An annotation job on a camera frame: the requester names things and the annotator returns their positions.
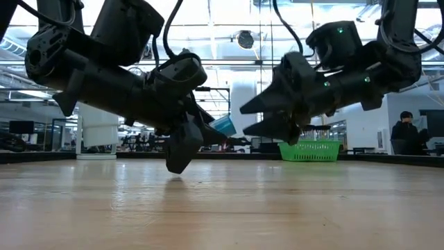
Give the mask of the white cylindrical container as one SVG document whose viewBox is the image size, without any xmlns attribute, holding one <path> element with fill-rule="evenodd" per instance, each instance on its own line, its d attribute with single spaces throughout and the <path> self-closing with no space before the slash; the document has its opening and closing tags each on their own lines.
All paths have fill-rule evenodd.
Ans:
<svg viewBox="0 0 444 250">
<path fill-rule="evenodd" d="M 110 112 L 78 102 L 78 123 L 76 136 L 77 160 L 116 160 L 119 117 Z M 86 148 L 111 146 L 110 153 L 83 153 Z"/>
</svg>

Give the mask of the long ceiling light bar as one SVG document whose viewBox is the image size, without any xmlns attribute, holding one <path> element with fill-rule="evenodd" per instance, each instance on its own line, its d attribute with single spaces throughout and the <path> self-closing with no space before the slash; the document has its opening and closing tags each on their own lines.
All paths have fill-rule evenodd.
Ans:
<svg viewBox="0 0 444 250">
<path fill-rule="evenodd" d="M 280 60 L 201 60 L 202 65 L 210 65 L 210 66 L 233 66 L 233 65 L 241 65 L 241 66 L 266 66 L 266 65 L 277 65 L 280 63 Z"/>
</svg>

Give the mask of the black aluminium table frame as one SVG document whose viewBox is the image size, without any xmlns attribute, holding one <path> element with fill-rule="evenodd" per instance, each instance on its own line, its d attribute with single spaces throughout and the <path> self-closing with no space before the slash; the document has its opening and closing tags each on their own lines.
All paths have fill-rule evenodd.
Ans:
<svg viewBox="0 0 444 250">
<path fill-rule="evenodd" d="M 164 153 L 151 152 L 118 152 L 117 158 L 124 159 L 164 159 Z M 281 160 L 279 153 L 198 153 L 194 156 L 199 160 Z M 75 160 L 74 152 L 22 152 L 0 153 L 0 164 L 27 163 L 52 160 Z M 372 163 L 387 163 L 413 165 L 423 167 L 444 168 L 444 156 L 403 156 L 384 154 L 339 154 L 337 160 L 364 161 Z"/>
</svg>

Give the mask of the black background gantry frame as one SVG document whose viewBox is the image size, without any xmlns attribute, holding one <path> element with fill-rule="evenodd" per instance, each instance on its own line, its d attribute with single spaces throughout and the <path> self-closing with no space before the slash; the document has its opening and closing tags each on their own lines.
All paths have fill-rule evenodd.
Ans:
<svg viewBox="0 0 444 250">
<path fill-rule="evenodd" d="M 226 87 L 198 87 L 194 90 L 196 103 L 213 118 L 230 114 L 230 89 Z"/>
</svg>

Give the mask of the blue white USB charger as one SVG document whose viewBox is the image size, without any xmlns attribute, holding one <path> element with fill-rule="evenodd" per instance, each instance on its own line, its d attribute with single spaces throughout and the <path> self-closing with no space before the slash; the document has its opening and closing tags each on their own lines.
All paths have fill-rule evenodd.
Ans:
<svg viewBox="0 0 444 250">
<path fill-rule="evenodd" d="M 225 115 L 210 122 L 210 126 L 227 137 L 231 137 L 237 133 L 229 115 Z"/>
</svg>

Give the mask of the dark wall screen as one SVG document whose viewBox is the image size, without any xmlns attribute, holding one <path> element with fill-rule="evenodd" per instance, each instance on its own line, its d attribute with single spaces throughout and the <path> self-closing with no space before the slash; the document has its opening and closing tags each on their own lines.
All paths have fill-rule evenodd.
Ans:
<svg viewBox="0 0 444 250">
<path fill-rule="evenodd" d="M 444 138 L 444 110 L 419 110 L 427 119 L 427 130 L 432 138 Z"/>
</svg>

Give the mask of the person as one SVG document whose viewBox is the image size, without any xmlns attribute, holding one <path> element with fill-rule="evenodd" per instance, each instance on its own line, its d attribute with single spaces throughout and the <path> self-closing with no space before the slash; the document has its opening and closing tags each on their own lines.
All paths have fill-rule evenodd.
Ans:
<svg viewBox="0 0 444 250">
<path fill-rule="evenodd" d="M 413 114 L 409 111 L 400 113 L 400 121 L 392 128 L 391 140 L 394 141 L 398 153 L 402 155 L 419 155 L 422 145 L 418 129 L 412 124 Z"/>
<path fill-rule="evenodd" d="M 418 137 L 419 137 L 419 143 L 420 143 L 420 155 L 428 156 L 429 154 L 427 153 L 427 150 L 428 150 L 427 143 L 430 140 L 428 129 L 424 128 L 421 131 L 419 131 Z"/>
</svg>

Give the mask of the green plastic basket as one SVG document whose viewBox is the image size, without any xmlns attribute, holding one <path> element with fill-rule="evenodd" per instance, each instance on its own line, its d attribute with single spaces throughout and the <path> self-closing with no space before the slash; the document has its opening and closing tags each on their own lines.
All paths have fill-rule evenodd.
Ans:
<svg viewBox="0 0 444 250">
<path fill-rule="evenodd" d="M 278 143 L 282 159 L 290 162 L 334 162 L 340 145 L 336 140 L 299 140 L 295 145 Z"/>
</svg>

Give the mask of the black monitor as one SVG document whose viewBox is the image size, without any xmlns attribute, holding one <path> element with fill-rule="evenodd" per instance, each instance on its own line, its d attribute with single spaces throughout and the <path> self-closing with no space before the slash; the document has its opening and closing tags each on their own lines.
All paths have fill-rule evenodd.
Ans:
<svg viewBox="0 0 444 250">
<path fill-rule="evenodd" d="M 35 130 L 34 121 L 9 121 L 9 133 L 33 134 Z"/>
</svg>

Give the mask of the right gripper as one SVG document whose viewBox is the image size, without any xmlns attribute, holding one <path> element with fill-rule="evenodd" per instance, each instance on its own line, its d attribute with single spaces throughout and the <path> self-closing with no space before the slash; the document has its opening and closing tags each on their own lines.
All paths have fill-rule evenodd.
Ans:
<svg viewBox="0 0 444 250">
<path fill-rule="evenodd" d="M 273 113 L 243 132 L 295 145 L 312 117 L 333 108 L 334 93 L 328 80 L 301 53 L 290 52 L 273 69 L 273 82 L 240 107 L 241 114 Z"/>
</svg>

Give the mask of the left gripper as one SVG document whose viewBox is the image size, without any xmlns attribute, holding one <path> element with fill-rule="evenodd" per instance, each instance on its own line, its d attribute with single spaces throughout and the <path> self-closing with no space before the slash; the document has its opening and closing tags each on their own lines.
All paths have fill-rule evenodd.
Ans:
<svg viewBox="0 0 444 250">
<path fill-rule="evenodd" d="M 164 145 L 169 172 L 183 173 L 202 145 L 222 144 L 227 140 L 226 135 L 209 125 L 215 118 L 200 107 L 194 98 L 178 101 L 159 99 L 157 102 L 167 127 L 156 127 L 155 134 L 169 136 Z"/>
</svg>

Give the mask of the white square pillar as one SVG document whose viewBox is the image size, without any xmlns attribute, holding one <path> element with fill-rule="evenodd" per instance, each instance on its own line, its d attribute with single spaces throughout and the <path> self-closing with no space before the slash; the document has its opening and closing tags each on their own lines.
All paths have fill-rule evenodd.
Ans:
<svg viewBox="0 0 444 250">
<path fill-rule="evenodd" d="M 233 81 L 230 88 L 230 118 L 237 134 L 235 137 L 244 137 L 243 129 L 257 122 L 256 114 L 242 115 L 240 107 L 249 102 L 256 95 L 254 80 Z"/>
</svg>

